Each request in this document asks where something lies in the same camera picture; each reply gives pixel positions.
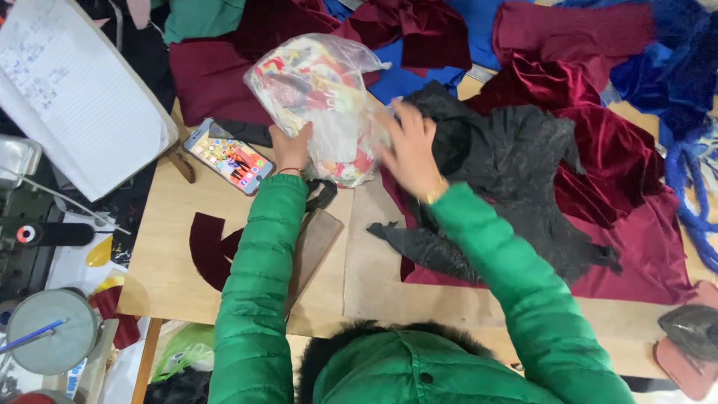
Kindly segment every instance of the blue pen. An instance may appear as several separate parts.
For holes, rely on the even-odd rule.
[[[43,336],[52,335],[52,329],[59,326],[60,324],[63,324],[66,322],[68,318],[65,320],[57,320],[56,322],[50,324],[49,326],[44,326],[41,329],[37,331],[33,331],[30,334],[27,334],[26,336],[20,337],[16,339],[13,342],[9,342],[6,346],[3,346],[0,348],[0,354],[4,354],[6,352],[12,351],[13,349],[19,348],[22,345],[25,345],[29,342],[32,342],[36,339],[42,338]]]

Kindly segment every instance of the jacket sleeve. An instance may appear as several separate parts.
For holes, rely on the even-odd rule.
[[[566,404],[635,402],[566,283],[488,203],[462,183],[431,210],[501,304],[527,380]]]
[[[293,175],[259,188],[222,291],[209,404],[294,402],[284,301],[306,197]]]

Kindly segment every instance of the hand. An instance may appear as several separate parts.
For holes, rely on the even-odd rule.
[[[314,134],[312,123],[304,125],[299,135],[295,138],[287,136],[277,125],[269,127],[271,135],[272,148],[274,149],[274,159],[276,161],[276,171],[282,171],[287,168],[298,168],[303,170],[307,165],[309,151],[307,143]],[[282,174],[299,175],[299,170],[287,170]]]
[[[448,188],[432,154],[437,125],[429,118],[422,118],[421,112],[411,104],[393,100],[391,105],[401,126],[386,112],[376,115],[393,142],[393,150],[378,148],[379,158],[401,186],[420,201],[436,200]]]

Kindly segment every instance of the red string bracelet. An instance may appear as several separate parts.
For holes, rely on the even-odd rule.
[[[287,170],[297,170],[297,171],[299,171],[299,174],[302,174],[301,168],[294,168],[294,167],[282,168],[277,174],[282,174],[284,171],[287,171]]]

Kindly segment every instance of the button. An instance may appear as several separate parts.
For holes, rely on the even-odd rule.
[[[429,373],[421,373],[419,374],[419,380],[423,383],[429,384],[434,381],[434,376],[431,376]]]

